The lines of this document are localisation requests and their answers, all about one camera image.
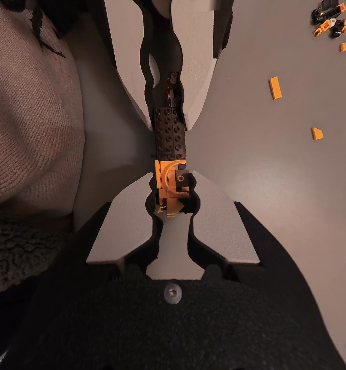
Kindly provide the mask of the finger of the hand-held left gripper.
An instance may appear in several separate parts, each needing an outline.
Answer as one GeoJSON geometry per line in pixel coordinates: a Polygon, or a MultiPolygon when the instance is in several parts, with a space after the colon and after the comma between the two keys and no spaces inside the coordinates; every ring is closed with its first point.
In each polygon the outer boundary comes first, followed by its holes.
{"type": "Polygon", "coordinates": [[[119,78],[138,115],[152,131],[151,12],[144,1],[106,0],[105,7],[119,78]]]}
{"type": "Polygon", "coordinates": [[[171,20],[182,52],[182,113],[188,131],[203,109],[217,64],[217,59],[213,58],[214,12],[217,9],[218,1],[161,1],[161,15],[171,20]]]}

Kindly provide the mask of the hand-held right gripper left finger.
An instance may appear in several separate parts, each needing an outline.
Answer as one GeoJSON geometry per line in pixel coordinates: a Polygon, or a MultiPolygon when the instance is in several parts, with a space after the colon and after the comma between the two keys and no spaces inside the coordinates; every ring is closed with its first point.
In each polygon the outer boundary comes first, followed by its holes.
{"type": "Polygon", "coordinates": [[[123,189],[111,202],[91,251],[88,264],[113,264],[124,261],[149,265],[155,260],[155,219],[146,202],[155,198],[149,172],[123,189]]]}

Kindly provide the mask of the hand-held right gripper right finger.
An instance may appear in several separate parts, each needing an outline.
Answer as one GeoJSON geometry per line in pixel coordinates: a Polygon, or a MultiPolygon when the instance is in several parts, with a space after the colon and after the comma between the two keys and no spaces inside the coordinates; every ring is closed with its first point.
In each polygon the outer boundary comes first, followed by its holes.
{"type": "Polygon", "coordinates": [[[231,197],[218,185],[193,171],[198,211],[193,216],[196,239],[230,264],[258,265],[259,257],[231,197]]]}

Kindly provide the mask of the orange and black lego car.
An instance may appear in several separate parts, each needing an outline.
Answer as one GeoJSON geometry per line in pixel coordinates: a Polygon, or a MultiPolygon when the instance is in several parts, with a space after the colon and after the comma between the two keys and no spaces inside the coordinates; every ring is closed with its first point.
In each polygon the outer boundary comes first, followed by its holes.
{"type": "Polygon", "coordinates": [[[179,214],[195,213],[198,198],[197,181],[187,168],[186,125],[181,106],[183,89],[179,72],[171,71],[166,77],[164,105],[153,108],[153,130],[156,144],[153,187],[156,213],[164,219],[179,214]]]}

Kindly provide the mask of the flat orange lego tile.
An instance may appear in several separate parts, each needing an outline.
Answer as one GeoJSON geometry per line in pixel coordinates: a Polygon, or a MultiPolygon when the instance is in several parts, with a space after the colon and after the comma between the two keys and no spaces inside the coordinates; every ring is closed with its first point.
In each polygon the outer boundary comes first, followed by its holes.
{"type": "Polygon", "coordinates": [[[269,79],[269,87],[272,94],[272,99],[276,100],[282,97],[281,87],[277,76],[269,79]]]}

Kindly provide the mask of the pile of small lego pieces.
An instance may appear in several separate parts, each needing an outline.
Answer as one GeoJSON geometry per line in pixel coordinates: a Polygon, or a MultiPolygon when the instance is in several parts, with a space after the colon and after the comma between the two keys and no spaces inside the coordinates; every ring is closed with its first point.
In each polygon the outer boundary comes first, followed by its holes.
{"type": "Polygon", "coordinates": [[[330,39],[346,35],[346,3],[339,0],[322,0],[310,14],[310,24],[315,26],[314,36],[329,32],[330,39]]]}

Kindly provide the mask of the dark fleece jacket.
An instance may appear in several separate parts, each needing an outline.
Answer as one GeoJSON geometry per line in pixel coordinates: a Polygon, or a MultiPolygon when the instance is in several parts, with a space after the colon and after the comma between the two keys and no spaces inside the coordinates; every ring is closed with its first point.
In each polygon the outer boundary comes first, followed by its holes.
{"type": "Polygon", "coordinates": [[[43,273],[71,238],[0,213],[0,293],[43,273]]]}

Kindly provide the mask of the beige printed shirt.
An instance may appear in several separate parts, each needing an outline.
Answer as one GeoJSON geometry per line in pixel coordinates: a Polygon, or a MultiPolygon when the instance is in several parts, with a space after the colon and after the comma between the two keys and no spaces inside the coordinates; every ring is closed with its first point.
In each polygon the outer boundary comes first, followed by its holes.
{"type": "Polygon", "coordinates": [[[72,53],[38,4],[0,1],[0,210],[18,218],[72,213],[84,148],[72,53]]]}

